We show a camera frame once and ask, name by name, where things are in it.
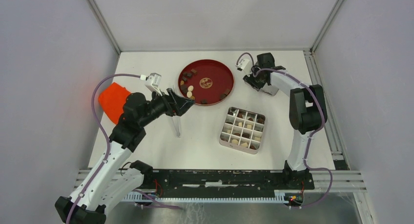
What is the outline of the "silver tin lid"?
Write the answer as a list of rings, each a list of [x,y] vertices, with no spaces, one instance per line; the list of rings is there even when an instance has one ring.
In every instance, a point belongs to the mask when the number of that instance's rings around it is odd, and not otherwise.
[[[257,92],[265,93],[269,96],[275,96],[278,92],[278,88],[270,85],[268,78],[255,78],[253,76],[244,76],[243,81]]]

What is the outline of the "metal tongs white handle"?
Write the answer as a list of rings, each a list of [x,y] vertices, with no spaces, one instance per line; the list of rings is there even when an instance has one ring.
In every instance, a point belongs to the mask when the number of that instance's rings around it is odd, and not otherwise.
[[[173,128],[175,130],[176,136],[178,138],[180,138],[181,137],[181,122],[180,122],[180,117],[179,116],[174,116],[174,117],[171,118],[171,121],[172,121]]]

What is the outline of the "pink compartment box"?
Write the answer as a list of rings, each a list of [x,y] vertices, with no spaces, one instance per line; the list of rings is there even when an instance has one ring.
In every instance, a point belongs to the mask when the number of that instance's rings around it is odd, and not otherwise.
[[[219,143],[252,155],[261,147],[266,117],[262,114],[230,107],[226,114]]]

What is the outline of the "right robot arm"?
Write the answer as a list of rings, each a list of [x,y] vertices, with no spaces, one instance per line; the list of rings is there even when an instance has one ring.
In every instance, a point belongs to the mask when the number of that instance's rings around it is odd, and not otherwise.
[[[290,154],[285,161],[282,183],[288,189],[296,188],[309,174],[308,154],[314,135],[327,122],[324,89],[319,84],[307,85],[277,65],[272,53],[263,53],[253,59],[250,53],[240,56],[236,68],[244,72],[243,80],[258,92],[282,91],[289,98],[289,121],[294,129]]]

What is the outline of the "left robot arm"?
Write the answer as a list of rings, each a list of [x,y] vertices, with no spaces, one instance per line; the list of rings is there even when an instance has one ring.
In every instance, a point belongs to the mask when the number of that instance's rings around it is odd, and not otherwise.
[[[182,116],[195,101],[167,93],[153,92],[148,101],[142,93],[127,96],[118,124],[106,137],[106,151],[81,185],[69,197],[60,196],[55,208],[65,224],[103,224],[110,211],[133,189],[153,184],[152,167],[135,161],[113,184],[113,177],[146,136],[145,126],[162,115]]]

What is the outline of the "red round tray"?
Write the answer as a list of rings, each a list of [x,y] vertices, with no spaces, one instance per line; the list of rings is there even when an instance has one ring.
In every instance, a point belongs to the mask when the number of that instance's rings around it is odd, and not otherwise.
[[[215,105],[230,95],[235,85],[231,70],[216,60],[198,60],[188,64],[178,75],[179,92],[191,99],[196,105]]]

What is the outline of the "orange cloth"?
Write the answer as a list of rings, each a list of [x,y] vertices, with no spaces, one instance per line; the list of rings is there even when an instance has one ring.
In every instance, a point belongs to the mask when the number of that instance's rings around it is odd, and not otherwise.
[[[113,82],[99,94],[98,102],[104,113],[114,124],[118,124],[120,116],[124,112],[123,105],[130,94],[130,91],[116,82]]]

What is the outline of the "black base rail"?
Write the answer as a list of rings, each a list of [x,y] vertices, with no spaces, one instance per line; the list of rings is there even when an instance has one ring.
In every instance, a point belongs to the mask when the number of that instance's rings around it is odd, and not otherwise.
[[[314,190],[312,174],[290,176],[279,170],[154,169],[140,190],[154,190],[161,198],[272,198],[275,191]]]

